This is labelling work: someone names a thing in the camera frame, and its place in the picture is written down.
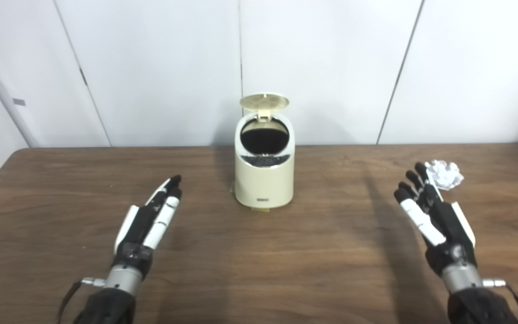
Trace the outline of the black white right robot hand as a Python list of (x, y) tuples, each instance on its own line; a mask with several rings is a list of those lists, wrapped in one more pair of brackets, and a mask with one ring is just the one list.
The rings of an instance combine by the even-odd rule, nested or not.
[(442, 199), (424, 162), (405, 173), (394, 197), (426, 244), (425, 258), (437, 275), (455, 263), (477, 266), (473, 231), (457, 203)]

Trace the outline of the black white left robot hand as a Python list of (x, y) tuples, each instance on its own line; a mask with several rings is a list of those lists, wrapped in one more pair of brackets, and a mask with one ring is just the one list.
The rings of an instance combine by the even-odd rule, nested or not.
[(152, 268), (154, 251), (179, 207), (181, 180), (181, 175), (166, 179), (144, 205), (132, 205), (128, 209), (115, 241), (112, 266), (136, 269), (142, 279), (146, 278)]

